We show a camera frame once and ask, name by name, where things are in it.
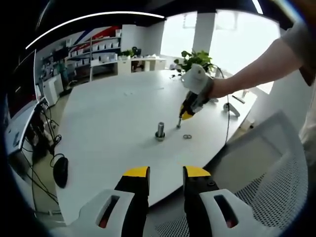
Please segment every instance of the white wall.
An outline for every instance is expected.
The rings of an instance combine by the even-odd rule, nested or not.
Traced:
[[[196,33],[193,43],[195,51],[209,51],[214,22],[215,13],[199,13],[197,15]],[[146,29],[144,50],[146,54],[160,54],[162,33],[163,22]],[[167,67],[175,59],[166,55],[161,55],[161,57],[167,59]],[[310,106],[313,89],[305,84],[299,71],[295,71],[285,78],[276,81],[269,95],[257,88],[253,88],[251,91],[258,96],[249,113],[249,116],[255,119],[256,124],[263,122],[276,111],[282,110],[297,131],[300,130]]]
[[[303,126],[310,107],[313,88],[307,86],[298,70],[275,81],[269,95],[257,88],[251,91],[258,96],[249,113],[256,124],[263,122],[276,111],[282,110],[297,131]]]
[[[209,52],[215,23],[215,13],[197,14],[196,32],[192,49]]]
[[[145,27],[136,25],[122,26],[121,51],[138,47],[143,49],[145,44]]]
[[[164,22],[159,22],[146,28],[145,47],[142,54],[160,55],[163,27],[164,27]]]

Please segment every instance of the green plant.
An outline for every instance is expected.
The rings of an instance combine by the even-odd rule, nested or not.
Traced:
[[[179,59],[174,60],[174,63],[179,65],[185,72],[191,69],[193,63],[202,65],[206,72],[213,70],[213,64],[211,63],[212,58],[203,50],[200,52],[193,50],[192,53],[182,51],[181,55],[183,57],[183,63],[179,63]]]
[[[134,52],[131,49],[125,50],[118,54],[119,56],[134,56]]]

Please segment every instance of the floor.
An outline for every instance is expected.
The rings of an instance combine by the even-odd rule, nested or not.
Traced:
[[[64,97],[61,97],[58,102],[56,103],[55,106],[51,107],[51,113],[52,113],[52,118],[59,124],[62,118],[63,110],[67,104],[68,98],[70,95],[66,95]],[[230,141],[242,136],[245,133],[245,131],[239,129],[235,135],[231,138]],[[58,134],[58,126],[55,128],[55,134]],[[253,151],[256,151],[256,145],[254,144]],[[234,165],[229,165],[229,161],[225,161],[225,159],[221,162],[221,165],[219,165],[216,169],[216,171],[212,174],[214,176],[214,179],[216,182],[219,182],[219,186],[222,188],[227,188],[231,190],[232,192],[237,191],[240,188],[240,185],[236,185],[234,182],[229,182],[229,180],[232,178],[230,173],[234,173],[232,169],[235,169],[236,167],[240,167],[241,164],[244,162],[249,166],[246,170],[248,172],[240,172],[241,177],[246,177],[247,179],[252,178],[255,176],[258,171],[254,171],[251,169],[251,160],[248,158],[245,158],[242,154],[238,155],[239,157],[243,159],[238,159],[234,163]],[[56,190],[55,190],[55,183],[53,180],[52,176],[52,168],[49,166],[49,163],[52,159],[52,155],[48,154],[46,157],[44,157],[40,162],[38,162],[34,166],[34,170],[36,173],[39,175],[41,178],[42,182],[47,186],[48,190],[56,195]],[[265,167],[265,165],[260,164],[260,166],[256,166],[257,169],[261,169],[261,167]],[[33,185],[33,195],[34,195],[34,201],[36,205],[36,209],[39,212],[48,212],[48,211],[54,211],[58,212],[60,211],[59,206],[46,194],[44,193],[40,188],[37,186]],[[48,228],[56,228],[56,227],[61,227],[65,226],[63,222],[63,217],[61,214],[56,214],[56,215],[47,215],[47,214],[37,214],[38,219]]]
[[[51,107],[51,116],[59,124],[67,104],[69,95],[59,98],[55,106]],[[58,134],[58,126],[54,130],[55,134]],[[56,195],[55,182],[53,180],[52,168],[49,166],[50,160],[52,159],[51,154],[47,154],[46,157],[41,159],[38,163],[34,165],[34,171],[38,174],[42,182],[48,188],[48,190]],[[33,185],[33,197],[35,202],[35,207],[39,212],[47,211],[60,211],[59,206],[39,187]],[[61,214],[47,215],[47,214],[37,214],[37,217],[42,223],[48,228],[55,228],[65,226],[64,220]]]

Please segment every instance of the white box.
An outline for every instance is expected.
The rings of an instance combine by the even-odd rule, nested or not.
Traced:
[[[106,43],[106,48],[112,48],[112,43]]]
[[[71,52],[71,56],[72,56],[72,57],[77,56],[77,51],[73,51],[73,52]]]
[[[82,60],[77,61],[77,67],[82,66]]]
[[[115,36],[116,37],[121,37],[122,36],[122,29],[115,30]]]
[[[72,42],[73,42],[73,39],[72,39],[72,38],[67,39],[67,40],[66,40],[66,47],[72,46]]]
[[[89,59],[88,59],[88,58],[85,58],[85,59],[83,60],[83,64],[85,64],[85,65],[89,64]]]

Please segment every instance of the white table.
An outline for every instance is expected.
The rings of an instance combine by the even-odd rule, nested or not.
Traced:
[[[38,101],[36,100],[29,102],[10,120],[4,132],[5,149],[8,155],[22,149],[25,131],[31,121],[34,108],[37,104]]]
[[[90,66],[90,81],[93,80],[93,68],[102,65],[115,64],[118,75],[127,75],[131,73],[131,62],[133,61],[145,61],[144,71],[164,70],[166,59],[164,58],[131,58],[127,60],[118,60],[113,62],[100,62],[98,59],[91,61]]]
[[[80,208],[104,189],[113,189],[133,167],[150,166],[149,205],[183,185],[182,166],[204,167],[225,144],[228,114],[226,97],[207,103],[176,129],[180,105],[188,90],[174,71],[114,76],[73,89],[60,124],[63,139],[56,153],[69,159],[68,182],[56,186],[65,223],[77,219]],[[230,96],[240,112],[230,120],[230,138],[246,118],[256,96],[245,104]],[[165,124],[165,140],[154,138],[158,123]],[[192,139],[184,140],[190,134]]]

